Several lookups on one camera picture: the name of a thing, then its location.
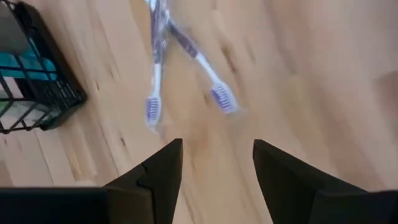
plastic packaging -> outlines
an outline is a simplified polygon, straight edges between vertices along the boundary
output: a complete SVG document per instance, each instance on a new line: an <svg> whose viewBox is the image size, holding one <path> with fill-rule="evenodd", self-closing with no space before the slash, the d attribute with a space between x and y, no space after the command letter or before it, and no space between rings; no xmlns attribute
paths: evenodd
<svg viewBox="0 0 398 224"><path fill-rule="evenodd" d="M204 69L209 79L213 82L210 93L224 114L233 114L241 111L241 107L230 87L220 78L210 65L200 49L170 17L167 0L146 0L150 9L151 18L151 43L154 57L153 92L147 99L146 116L147 125L153 128L158 125L161 117L162 100L160 98L160 84L163 68L163 52L166 46L164 35L169 31L186 53L196 60Z"/></svg>

black wire basket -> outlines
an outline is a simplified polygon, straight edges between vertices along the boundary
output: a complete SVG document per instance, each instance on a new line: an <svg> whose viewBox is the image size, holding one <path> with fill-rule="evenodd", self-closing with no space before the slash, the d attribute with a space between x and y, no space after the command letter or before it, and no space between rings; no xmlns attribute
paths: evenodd
<svg viewBox="0 0 398 224"><path fill-rule="evenodd" d="M86 93L39 13L23 2L0 0L0 7L0 20L7 8L23 36L7 39L15 27L0 22L0 34L20 42L15 44L20 49L8 52L0 44L0 133L56 128L86 101Z"/></svg>

hardwood floor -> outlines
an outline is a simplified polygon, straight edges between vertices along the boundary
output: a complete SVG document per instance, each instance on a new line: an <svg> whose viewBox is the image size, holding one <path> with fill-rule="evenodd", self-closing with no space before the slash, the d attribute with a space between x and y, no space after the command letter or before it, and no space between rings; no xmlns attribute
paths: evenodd
<svg viewBox="0 0 398 224"><path fill-rule="evenodd" d="M27 2L90 100L56 130L0 136L0 186L103 185L183 138L174 223L272 223L254 139L364 189L398 188L397 1L170 0L243 109L222 115L206 74L170 37L160 136L144 121L144 0Z"/></svg>

